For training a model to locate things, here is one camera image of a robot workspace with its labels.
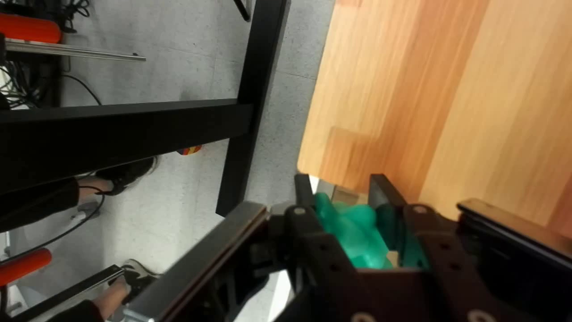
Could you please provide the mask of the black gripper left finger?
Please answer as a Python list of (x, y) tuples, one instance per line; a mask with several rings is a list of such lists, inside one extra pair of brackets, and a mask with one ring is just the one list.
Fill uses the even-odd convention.
[(284, 309), (284, 322), (351, 322), (352, 300), (345, 277), (347, 257), (315, 211), (315, 195), (306, 173), (293, 177), (295, 203), (286, 209), (290, 243), (288, 273), (293, 298)]

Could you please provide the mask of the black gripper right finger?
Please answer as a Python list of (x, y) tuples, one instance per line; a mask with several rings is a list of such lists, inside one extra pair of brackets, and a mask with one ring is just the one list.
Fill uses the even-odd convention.
[(477, 271), (456, 223), (427, 203), (408, 202), (383, 173), (370, 177), (368, 203), (399, 266), (429, 279), (431, 305), (449, 322), (470, 322), (477, 305)]

